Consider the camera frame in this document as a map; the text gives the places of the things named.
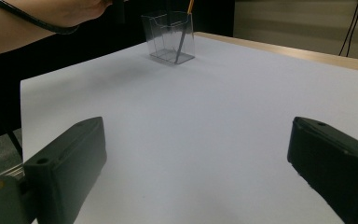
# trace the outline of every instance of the white paper sheet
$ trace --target white paper sheet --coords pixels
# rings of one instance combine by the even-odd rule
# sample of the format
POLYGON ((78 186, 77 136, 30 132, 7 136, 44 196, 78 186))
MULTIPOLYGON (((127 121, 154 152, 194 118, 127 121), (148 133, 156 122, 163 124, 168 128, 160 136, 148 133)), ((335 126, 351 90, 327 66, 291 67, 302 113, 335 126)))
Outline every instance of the white paper sheet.
POLYGON ((97 116, 108 162, 76 223, 342 223, 286 154, 295 116, 358 139, 358 71, 197 36, 169 65, 142 44, 22 81, 24 158, 97 116))

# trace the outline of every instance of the black cable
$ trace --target black cable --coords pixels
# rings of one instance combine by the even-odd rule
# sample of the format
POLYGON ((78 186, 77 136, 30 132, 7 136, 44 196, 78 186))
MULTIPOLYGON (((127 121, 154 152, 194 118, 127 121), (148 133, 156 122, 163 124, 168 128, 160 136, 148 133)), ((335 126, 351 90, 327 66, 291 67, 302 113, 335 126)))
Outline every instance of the black cable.
POLYGON ((17 152, 19 153, 21 160, 23 160, 22 147, 19 143, 19 140, 17 139, 16 135, 14 135, 12 129, 10 128, 10 125, 6 120, 6 117, 2 114, 1 110, 0 110, 0 124, 2 128, 5 130, 5 132, 7 133, 8 137, 10 138, 17 152))
POLYGON ((355 23, 354 23, 354 25, 353 25, 353 29, 352 29, 352 31, 351 31, 351 37, 350 37, 350 40, 349 40, 349 43, 348 43, 348 49, 347 49, 347 55, 346 55, 347 57, 348 57, 348 55, 350 54, 350 50, 351 50, 351 39, 352 39, 354 30, 355 30, 355 28, 356 28, 357 22, 358 22, 358 12, 357 12, 357 16, 356 16, 356 21, 355 21, 355 23))
POLYGON ((347 35, 345 36, 344 43, 342 44, 341 51, 339 52, 338 56, 341 56, 342 50, 344 50, 345 45, 347 44, 347 39, 348 39, 348 36, 350 35, 353 23, 354 23, 354 21, 356 19, 356 15, 358 15, 358 2, 357 2, 357 5, 356 5, 356 9, 354 10, 354 13, 353 13, 350 28, 348 29, 347 35))
POLYGON ((73 26, 73 27, 59 27, 59 26, 48 24, 44 21, 41 21, 41 20, 27 14, 26 12, 20 10, 19 8, 12 6, 10 3, 7 3, 4 0, 0 0, 0 8, 22 18, 25 21, 28 21, 34 25, 37 25, 43 29, 49 30, 49 31, 54 32, 59 35, 69 35, 69 34, 75 32, 77 30, 77 28, 79 27, 78 25, 73 26))

